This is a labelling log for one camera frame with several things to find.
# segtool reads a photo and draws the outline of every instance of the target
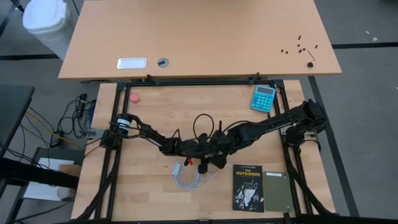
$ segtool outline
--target white bin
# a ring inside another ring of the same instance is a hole
[[[31,0],[25,9],[23,24],[60,59],[65,59],[73,34],[67,3],[63,0]]]

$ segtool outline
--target white cable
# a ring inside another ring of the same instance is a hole
[[[198,170],[196,170],[195,176],[193,178],[193,182],[191,184],[187,185],[185,183],[185,173],[183,171],[183,167],[184,167],[183,162],[182,161],[177,161],[174,164],[174,169],[173,169],[173,174],[172,174],[175,184],[177,184],[182,189],[195,189],[195,188],[198,188],[198,187],[202,186],[203,184],[207,183],[218,172],[218,170],[217,170],[208,180],[206,180],[204,182],[201,182],[202,179],[203,179],[203,174],[199,174]],[[184,174],[183,181],[181,181],[181,174]]]

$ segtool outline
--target calculator display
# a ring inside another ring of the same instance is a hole
[[[259,91],[260,93],[266,93],[266,94],[274,94],[274,91],[267,89],[267,88],[258,88],[257,91]]]

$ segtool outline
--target gray floor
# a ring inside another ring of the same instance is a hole
[[[332,44],[394,42],[398,40],[398,1],[395,0],[315,0]],[[76,0],[81,8],[82,0]],[[10,7],[0,2],[0,22]],[[73,21],[77,14],[72,8]],[[0,38],[0,55],[51,54],[28,34],[15,13]],[[323,101],[330,117],[344,166],[361,216],[398,219],[398,58],[397,48],[336,50],[343,70],[340,77],[318,77]],[[33,85],[36,92],[31,106],[55,124],[65,105],[80,93],[96,97],[97,83],[60,81],[57,76],[62,61],[25,60],[0,61],[0,83]],[[306,98],[313,98],[306,77],[299,77]],[[23,123],[32,129],[25,120]],[[39,127],[45,139],[49,135]],[[336,167],[326,137],[320,136],[322,159],[338,213],[348,215]],[[22,133],[17,131],[11,148],[22,149]],[[26,134],[26,154],[32,156],[41,140]],[[8,213],[17,187],[8,187],[0,201],[0,223]],[[19,217],[57,206],[55,202],[29,200],[24,202]],[[72,205],[26,223],[65,222]]]

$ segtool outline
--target wooden tabletop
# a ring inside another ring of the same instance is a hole
[[[308,68],[311,55],[314,67]],[[146,58],[147,65],[119,70],[119,58]],[[169,66],[160,68],[161,58],[167,58]],[[85,1],[59,78],[230,77],[257,72],[341,74],[313,0]]]
[[[193,120],[200,113],[210,114],[217,124],[222,120],[224,127],[242,119],[266,119],[265,113],[249,108],[254,88],[255,86],[249,85],[134,87],[131,91],[138,93],[141,101],[138,104],[130,103],[128,113],[138,115],[143,122],[166,136],[171,136],[179,128],[182,139],[188,139],[193,137]],[[285,81],[285,88],[289,106],[300,105],[304,100],[300,82]],[[109,127],[115,92],[116,84],[101,85],[92,127]],[[210,129],[209,119],[198,119],[197,133],[209,133]],[[97,143],[90,145],[87,151],[96,146]],[[327,209],[334,211],[317,145],[314,142],[306,142],[301,148],[308,186]],[[183,161],[185,158],[164,156],[157,147],[144,139],[124,140],[121,154],[113,210],[114,221],[283,216],[278,212],[232,210],[233,164],[261,165],[263,171],[286,172],[278,131],[263,135],[252,146],[228,156],[226,167],[195,190],[179,188],[172,178],[175,162]],[[94,197],[100,182],[103,158],[104,149],[99,148],[84,160],[72,218],[79,216]],[[191,172],[194,169],[186,167],[187,181],[192,178]],[[212,167],[205,179],[214,171]],[[305,211],[300,190],[298,194],[301,207]],[[106,211],[108,194],[105,199],[103,214]]]

